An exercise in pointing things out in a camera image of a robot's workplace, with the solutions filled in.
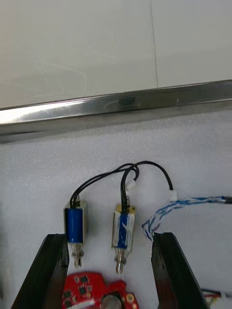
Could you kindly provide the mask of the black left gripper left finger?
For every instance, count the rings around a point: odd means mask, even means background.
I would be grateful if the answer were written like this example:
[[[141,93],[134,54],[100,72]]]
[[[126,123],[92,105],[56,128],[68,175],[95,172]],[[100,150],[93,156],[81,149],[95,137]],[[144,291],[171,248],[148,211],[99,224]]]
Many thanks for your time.
[[[69,251],[66,235],[47,235],[11,308],[62,308],[62,296],[68,266]]]

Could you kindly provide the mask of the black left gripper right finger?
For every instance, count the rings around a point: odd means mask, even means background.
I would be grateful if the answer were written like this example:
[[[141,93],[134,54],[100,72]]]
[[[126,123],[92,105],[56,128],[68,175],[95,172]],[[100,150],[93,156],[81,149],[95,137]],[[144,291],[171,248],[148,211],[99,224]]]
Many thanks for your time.
[[[173,233],[155,233],[151,264],[159,309],[207,309],[208,303]]]

